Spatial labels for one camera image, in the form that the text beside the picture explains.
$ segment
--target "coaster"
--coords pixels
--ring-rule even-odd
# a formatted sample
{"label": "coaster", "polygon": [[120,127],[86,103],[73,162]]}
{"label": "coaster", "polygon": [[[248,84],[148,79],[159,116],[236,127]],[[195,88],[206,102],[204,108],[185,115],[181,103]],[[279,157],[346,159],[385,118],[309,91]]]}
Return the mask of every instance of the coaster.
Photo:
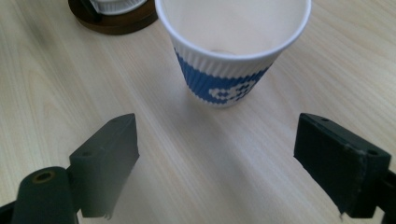
{"label": "coaster", "polygon": [[95,32],[106,35],[126,35],[139,31],[158,19],[154,0],[148,0],[137,9],[116,16],[101,15],[101,20],[95,18],[82,5],[80,0],[68,0],[69,7],[78,21]]}

